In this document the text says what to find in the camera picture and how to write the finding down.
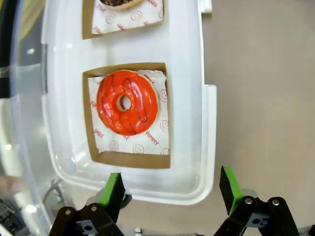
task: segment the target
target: red glazed donut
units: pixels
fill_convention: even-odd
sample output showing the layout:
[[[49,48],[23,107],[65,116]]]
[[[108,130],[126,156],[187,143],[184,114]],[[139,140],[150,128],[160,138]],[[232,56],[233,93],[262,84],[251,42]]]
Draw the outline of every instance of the red glazed donut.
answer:
[[[126,95],[131,106],[120,104]],[[152,84],[138,73],[119,70],[105,76],[96,98],[96,108],[105,126],[117,134],[135,135],[148,130],[158,115],[158,99]]]

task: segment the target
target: beige floor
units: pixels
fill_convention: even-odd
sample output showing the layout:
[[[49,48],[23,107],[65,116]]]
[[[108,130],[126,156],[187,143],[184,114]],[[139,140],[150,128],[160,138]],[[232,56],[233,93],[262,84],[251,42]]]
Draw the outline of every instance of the beige floor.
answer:
[[[120,222],[213,235],[226,218],[221,165],[262,200],[315,223],[315,1],[214,0],[204,17],[206,81],[218,87],[215,186],[194,206],[133,201]],[[250,231],[245,235],[256,235]]]

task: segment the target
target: brown cardboard tray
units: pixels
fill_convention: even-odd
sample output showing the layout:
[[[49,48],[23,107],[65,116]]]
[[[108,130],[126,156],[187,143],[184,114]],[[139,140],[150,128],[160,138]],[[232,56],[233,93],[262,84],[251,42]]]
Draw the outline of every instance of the brown cardboard tray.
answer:
[[[96,38],[100,37],[103,34],[92,34],[92,20],[93,20],[93,12],[94,12],[94,3],[95,0],[83,0],[83,9],[82,9],[82,39],[88,39],[88,38]],[[163,1],[163,13],[165,15],[165,2]],[[155,22],[153,24],[149,24],[147,26],[143,25],[141,27],[135,27],[131,29],[126,29],[126,30],[133,30],[136,28],[142,28],[142,27],[149,27],[149,26],[154,26],[161,24],[164,21]]]
[[[98,152],[95,143],[94,129],[92,123],[92,113],[90,105],[90,94],[89,94],[89,83],[88,79],[91,77],[105,76],[109,73],[113,73],[117,70],[160,70],[166,75],[167,70],[165,63],[131,63],[131,64],[121,64],[121,65],[111,65],[105,66],[89,71],[83,72],[83,105],[84,105],[84,116],[86,132],[88,137],[88,145],[92,160],[95,162],[123,166],[123,167],[133,167],[133,168],[145,168],[145,169],[169,169],[170,168],[170,154],[169,155],[151,155],[151,154],[134,154],[134,153],[123,153],[123,152]],[[171,125],[170,113],[169,116],[169,127]]]

